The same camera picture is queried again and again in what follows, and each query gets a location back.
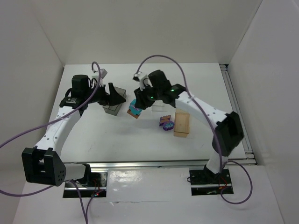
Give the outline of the brown lego brick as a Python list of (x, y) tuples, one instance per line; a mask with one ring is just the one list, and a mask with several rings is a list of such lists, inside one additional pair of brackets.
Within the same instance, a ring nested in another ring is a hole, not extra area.
[(132, 110), (130, 110), (130, 109), (128, 109), (127, 113), (128, 113), (130, 116), (134, 117), (135, 119), (138, 119), (139, 116), (140, 116), (140, 113), (137, 113), (137, 112), (132, 111)]

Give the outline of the teal rectangular lego brick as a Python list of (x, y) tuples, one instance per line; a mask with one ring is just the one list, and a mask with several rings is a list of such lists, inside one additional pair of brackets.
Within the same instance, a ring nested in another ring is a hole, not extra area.
[(141, 114), (141, 112), (142, 112), (142, 109), (139, 109), (139, 108), (132, 108), (132, 109), (130, 109), (130, 113), (134, 117), (139, 117), (140, 114)]

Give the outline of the purple butterfly lego piece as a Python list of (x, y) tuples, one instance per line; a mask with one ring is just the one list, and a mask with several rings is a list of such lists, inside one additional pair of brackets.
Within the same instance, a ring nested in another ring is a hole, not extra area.
[(162, 116), (162, 117), (160, 117), (159, 125), (163, 126), (164, 123), (167, 123), (170, 120), (171, 120), (171, 115)]

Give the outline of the aluminium side rail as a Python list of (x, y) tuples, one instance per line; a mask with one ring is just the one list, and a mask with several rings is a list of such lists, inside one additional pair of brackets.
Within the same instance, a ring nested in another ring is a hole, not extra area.
[(223, 80), (228, 92), (228, 97), (230, 100), (230, 103), (232, 105), (233, 110), (239, 115), (240, 117), (240, 121), (241, 121), (241, 125), (243, 128), (243, 133), (244, 133), (244, 138), (242, 140), (242, 145), (245, 151), (245, 155), (246, 155), (246, 159), (243, 159), (243, 161), (241, 162), (241, 164), (244, 165), (257, 165), (256, 159), (255, 159), (255, 155), (254, 152), (252, 150), (252, 146), (249, 140), (249, 136), (247, 133), (247, 130), (245, 128), (245, 124), (243, 122), (242, 119), (242, 115), (241, 115), (241, 110), (237, 101), (237, 97), (232, 85), (232, 81), (228, 72), (228, 65), (227, 64), (219, 64), (222, 76), (223, 76)]

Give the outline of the clear plastic container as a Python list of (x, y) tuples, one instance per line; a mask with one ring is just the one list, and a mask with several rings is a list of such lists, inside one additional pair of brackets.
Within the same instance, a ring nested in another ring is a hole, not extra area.
[(151, 106), (152, 112), (163, 112), (165, 109), (165, 104), (162, 100), (157, 100), (154, 102), (154, 104)]

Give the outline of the aluminium front rail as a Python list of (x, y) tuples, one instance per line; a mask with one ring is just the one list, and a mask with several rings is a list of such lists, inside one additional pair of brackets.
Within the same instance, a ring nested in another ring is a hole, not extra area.
[(88, 164), (91, 168), (162, 168), (204, 166), (207, 160), (176, 160), (176, 161), (120, 161), (120, 162), (77, 162)]

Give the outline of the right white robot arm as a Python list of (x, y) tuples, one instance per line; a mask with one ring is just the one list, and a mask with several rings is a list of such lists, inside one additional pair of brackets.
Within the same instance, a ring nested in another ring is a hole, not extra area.
[(137, 72), (133, 80), (139, 83), (135, 89), (135, 107), (145, 110), (155, 101), (182, 110), (198, 121), (210, 127), (213, 132), (212, 147), (214, 152), (204, 169), (210, 176), (217, 176), (222, 171), (231, 152), (240, 144), (244, 133), (240, 117), (236, 112), (224, 112), (188, 93), (180, 84), (171, 84), (161, 70), (150, 74)]

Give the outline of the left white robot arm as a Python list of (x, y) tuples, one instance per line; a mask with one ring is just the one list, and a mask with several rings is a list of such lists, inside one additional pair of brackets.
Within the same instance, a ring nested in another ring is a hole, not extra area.
[(52, 186), (60, 186), (64, 181), (78, 180), (87, 185), (91, 181), (91, 167), (84, 163), (63, 163), (60, 154), (72, 128), (79, 121), (89, 104), (116, 106), (126, 99), (119, 94), (112, 83), (92, 87), (87, 75), (74, 75), (71, 88), (59, 105), (58, 122), (49, 125), (45, 135), (33, 148), (25, 148), (22, 162), (26, 180)]

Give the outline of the amber plastic container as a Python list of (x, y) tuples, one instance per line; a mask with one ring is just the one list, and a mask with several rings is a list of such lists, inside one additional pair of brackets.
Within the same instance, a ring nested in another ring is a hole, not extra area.
[(190, 132), (189, 121), (189, 113), (176, 109), (174, 119), (174, 136), (186, 138)]

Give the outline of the teal round printed lego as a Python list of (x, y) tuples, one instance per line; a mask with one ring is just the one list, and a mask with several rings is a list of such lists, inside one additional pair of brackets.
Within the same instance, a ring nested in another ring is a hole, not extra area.
[(129, 110), (134, 113), (140, 113), (142, 109), (136, 108), (135, 104), (136, 104), (136, 99), (133, 99), (129, 105)]

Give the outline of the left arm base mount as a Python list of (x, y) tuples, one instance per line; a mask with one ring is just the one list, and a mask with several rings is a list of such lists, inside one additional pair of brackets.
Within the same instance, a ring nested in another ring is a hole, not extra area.
[[(74, 182), (82, 198), (104, 198), (107, 196), (107, 171), (91, 172), (87, 178)], [(76, 187), (67, 182), (64, 185), (63, 198), (79, 198)]]

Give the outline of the purple flower lego piece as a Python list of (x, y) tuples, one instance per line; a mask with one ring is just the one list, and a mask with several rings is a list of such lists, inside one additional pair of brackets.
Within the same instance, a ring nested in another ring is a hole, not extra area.
[(163, 129), (165, 131), (172, 130), (174, 128), (174, 122), (173, 121), (167, 121), (163, 124)]

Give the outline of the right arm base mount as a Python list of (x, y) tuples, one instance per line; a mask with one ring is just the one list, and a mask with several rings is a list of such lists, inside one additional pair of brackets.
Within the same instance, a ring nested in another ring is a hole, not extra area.
[(192, 196), (210, 196), (223, 194), (233, 194), (233, 186), (228, 169), (224, 169), (220, 176), (215, 179), (207, 177), (204, 170), (189, 170), (187, 181), (191, 185)]

